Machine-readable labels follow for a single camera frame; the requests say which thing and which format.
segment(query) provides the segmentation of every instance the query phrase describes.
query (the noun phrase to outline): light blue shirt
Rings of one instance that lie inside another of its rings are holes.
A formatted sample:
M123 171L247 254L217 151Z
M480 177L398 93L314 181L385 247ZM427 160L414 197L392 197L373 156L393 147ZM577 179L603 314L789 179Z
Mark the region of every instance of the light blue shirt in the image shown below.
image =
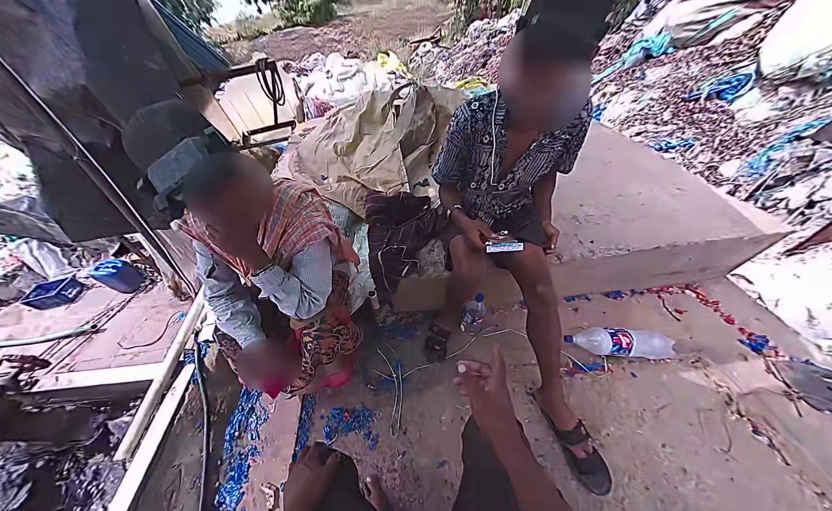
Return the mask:
M263 339L261 316L240 275L205 246L193 245L204 299L217 316L217 326L243 347ZM331 244L325 239L299 251L289 272L274 264L251 281L261 291L259 296L270 299L285 315L308 319L327 303L332 272Z

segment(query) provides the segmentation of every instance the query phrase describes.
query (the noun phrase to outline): shorts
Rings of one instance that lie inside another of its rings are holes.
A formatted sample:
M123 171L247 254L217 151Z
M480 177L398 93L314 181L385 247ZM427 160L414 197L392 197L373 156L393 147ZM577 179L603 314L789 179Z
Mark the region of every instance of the shorts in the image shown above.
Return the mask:
M527 204L506 218L495 220L491 223L491 230L499 233L508 231L508 234L523 243L530 243L538 247L545 247L547 238L545 229L542 228L542 217L535 210L535 204ZM461 235L459 227L453 223L447 225L438 237L444 246L444 269L448 272L454 270L454 264L450 260L450 242ZM502 267L496 257L492 257L495 265Z

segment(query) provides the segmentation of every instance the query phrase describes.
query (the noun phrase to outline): bottle label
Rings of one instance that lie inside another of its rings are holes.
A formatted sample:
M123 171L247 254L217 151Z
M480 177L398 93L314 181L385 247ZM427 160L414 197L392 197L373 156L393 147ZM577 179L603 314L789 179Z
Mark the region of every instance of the bottle label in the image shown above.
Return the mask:
M634 349L634 336L624 328L605 328L611 335L611 354L629 356Z

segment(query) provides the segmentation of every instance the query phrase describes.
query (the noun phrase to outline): concrete block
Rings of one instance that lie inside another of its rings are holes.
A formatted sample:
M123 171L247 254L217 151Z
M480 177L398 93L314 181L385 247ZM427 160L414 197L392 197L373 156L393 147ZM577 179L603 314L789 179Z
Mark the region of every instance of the concrete block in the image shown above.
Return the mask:
M562 262L551 271L561 296L717 278L791 232L599 123L591 126L574 171L558 177L553 208ZM438 254L423 251L419 274L400 283L400 310L443 306ZM499 307L520 296L503 270L489 275L482 291Z

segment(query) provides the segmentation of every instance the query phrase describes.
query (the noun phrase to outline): corrugated metal roof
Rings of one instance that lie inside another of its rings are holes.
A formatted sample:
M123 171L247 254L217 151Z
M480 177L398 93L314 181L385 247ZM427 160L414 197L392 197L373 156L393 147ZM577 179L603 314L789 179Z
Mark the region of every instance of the corrugated metal roof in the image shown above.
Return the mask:
M173 36L176 37L176 42L179 43L180 47L195 65L209 70L226 69L229 67L229 61L217 48L208 44L200 35L195 34L180 18L173 16L157 0L151 0L151 3L157 9L157 12L160 13L160 17L163 18L163 23L170 29Z

